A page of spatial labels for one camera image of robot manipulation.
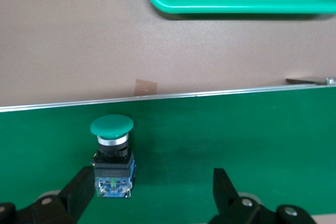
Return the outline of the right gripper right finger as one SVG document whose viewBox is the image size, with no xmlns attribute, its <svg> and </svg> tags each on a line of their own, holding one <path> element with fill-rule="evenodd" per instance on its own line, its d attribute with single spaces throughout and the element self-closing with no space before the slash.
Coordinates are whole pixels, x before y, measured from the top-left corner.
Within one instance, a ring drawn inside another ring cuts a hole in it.
<svg viewBox="0 0 336 224">
<path fill-rule="evenodd" d="M 210 223 L 315 223 L 300 207 L 280 205 L 271 211 L 251 197 L 240 196 L 222 168 L 213 172 L 213 197 L 218 215 Z"/>
</svg>

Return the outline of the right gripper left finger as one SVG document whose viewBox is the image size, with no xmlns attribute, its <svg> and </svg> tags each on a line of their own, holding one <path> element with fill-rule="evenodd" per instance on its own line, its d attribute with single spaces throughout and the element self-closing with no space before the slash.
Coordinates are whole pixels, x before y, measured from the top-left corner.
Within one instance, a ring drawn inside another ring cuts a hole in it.
<svg viewBox="0 0 336 224">
<path fill-rule="evenodd" d="M 86 166 L 62 190 L 46 192 L 23 209 L 1 203 L 1 223 L 77 223 L 94 194 L 93 167 Z"/>
</svg>

